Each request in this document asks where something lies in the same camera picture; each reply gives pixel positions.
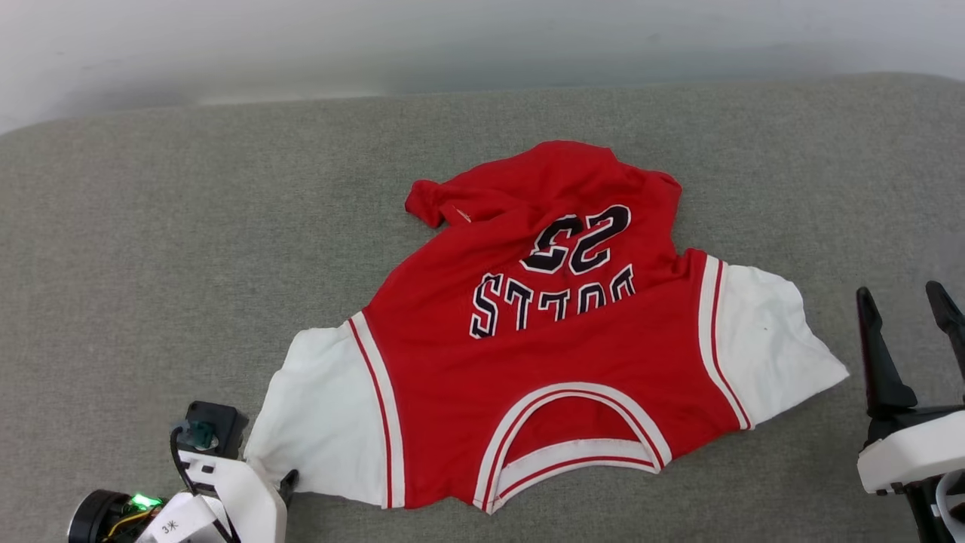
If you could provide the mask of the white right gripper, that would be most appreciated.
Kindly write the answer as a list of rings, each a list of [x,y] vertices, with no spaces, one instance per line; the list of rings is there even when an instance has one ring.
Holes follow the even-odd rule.
[[[950,340],[965,377],[964,314],[938,281],[926,293],[936,326]],[[869,288],[856,292],[864,361],[866,413],[871,417],[857,471],[869,494],[901,492],[904,486],[964,468],[964,408],[928,406],[899,377],[882,336],[883,319]]]

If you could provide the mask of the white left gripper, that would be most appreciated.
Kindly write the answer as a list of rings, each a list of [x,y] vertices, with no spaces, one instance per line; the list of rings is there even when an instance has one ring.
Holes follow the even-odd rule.
[[[283,542],[287,508],[299,484],[290,470],[275,485],[245,461],[179,451],[180,464],[207,509],[238,542]]]

